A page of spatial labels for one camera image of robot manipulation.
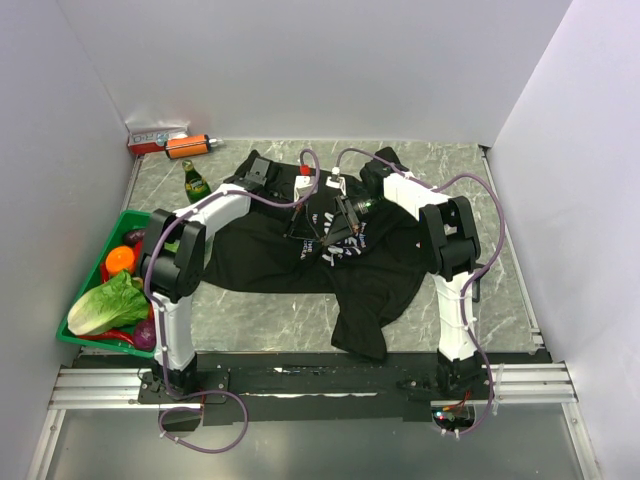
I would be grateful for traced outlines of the black printed t-shirt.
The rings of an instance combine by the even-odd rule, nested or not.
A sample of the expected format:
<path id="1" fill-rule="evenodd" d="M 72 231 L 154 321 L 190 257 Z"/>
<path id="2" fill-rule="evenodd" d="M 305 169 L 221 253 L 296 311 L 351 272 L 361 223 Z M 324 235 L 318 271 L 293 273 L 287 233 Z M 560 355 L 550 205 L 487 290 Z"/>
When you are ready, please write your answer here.
<path id="1" fill-rule="evenodd" d="M 274 162 L 266 183 L 294 181 L 298 171 Z M 339 305 L 332 345 L 382 360 L 387 354 L 383 327 L 411 304 L 427 273 L 418 222 L 381 201 L 362 233 L 325 247 L 321 239 L 336 211 L 333 197 L 321 187 L 305 205 L 319 241 L 284 238 L 292 210 L 264 210 L 254 203 L 248 214 L 215 234 L 203 279 L 239 292 L 332 293 Z"/>

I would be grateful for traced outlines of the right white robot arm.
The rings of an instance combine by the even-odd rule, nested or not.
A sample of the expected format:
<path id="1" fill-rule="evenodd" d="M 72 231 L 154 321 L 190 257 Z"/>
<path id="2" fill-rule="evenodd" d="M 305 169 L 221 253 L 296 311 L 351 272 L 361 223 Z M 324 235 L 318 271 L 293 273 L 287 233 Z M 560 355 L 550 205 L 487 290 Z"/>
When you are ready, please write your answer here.
<path id="1" fill-rule="evenodd" d="M 363 168 L 366 192 L 349 193 L 334 167 L 326 185 L 341 190 L 323 243 L 333 246 L 364 230 L 373 209 L 385 200 L 418 222 L 419 244 L 427 271 L 434 280 L 440 320 L 435 387 L 448 398 L 459 398 L 481 376 L 482 360 L 472 340 L 473 279 L 481 253 L 469 201 L 450 197 L 418 184 L 397 163 L 375 156 Z"/>

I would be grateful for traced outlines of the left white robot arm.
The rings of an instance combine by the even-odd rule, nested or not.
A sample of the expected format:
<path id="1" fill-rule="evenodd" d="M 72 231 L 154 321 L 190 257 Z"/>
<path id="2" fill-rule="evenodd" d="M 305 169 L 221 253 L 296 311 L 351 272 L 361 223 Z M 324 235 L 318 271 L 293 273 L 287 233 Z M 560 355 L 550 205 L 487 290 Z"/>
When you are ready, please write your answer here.
<path id="1" fill-rule="evenodd" d="M 174 401 L 196 396 L 197 359 L 191 336 L 192 296 L 206 269 L 215 234 L 230 222 L 249 213 L 259 202 L 276 209 L 294 209 L 304 204 L 318 188 L 320 163 L 311 149 L 304 156 L 313 160 L 311 185 L 306 194 L 290 203 L 278 203 L 258 194 L 266 185 L 268 163 L 261 159 L 255 171 L 220 185 L 212 194 L 172 212 L 155 211 L 146 227 L 137 271 L 143 276 L 144 293 L 154 309 L 156 347 L 154 374 L 162 379 L 162 390 Z"/>

